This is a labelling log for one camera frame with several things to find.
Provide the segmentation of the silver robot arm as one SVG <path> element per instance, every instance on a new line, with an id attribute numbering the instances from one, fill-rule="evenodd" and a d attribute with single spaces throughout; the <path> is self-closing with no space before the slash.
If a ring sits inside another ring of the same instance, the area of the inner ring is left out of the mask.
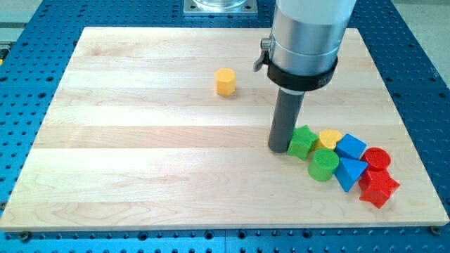
<path id="1" fill-rule="evenodd" d="M 355 0 L 278 0 L 271 61 L 290 74 L 314 76 L 334 64 Z"/>

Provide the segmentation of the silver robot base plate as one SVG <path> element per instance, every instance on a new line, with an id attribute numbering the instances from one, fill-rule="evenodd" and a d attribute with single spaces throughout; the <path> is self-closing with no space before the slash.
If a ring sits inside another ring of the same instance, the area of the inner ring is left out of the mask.
<path id="1" fill-rule="evenodd" d="M 257 15 L 256 0 L 184 0 L 184 15 Z"/>

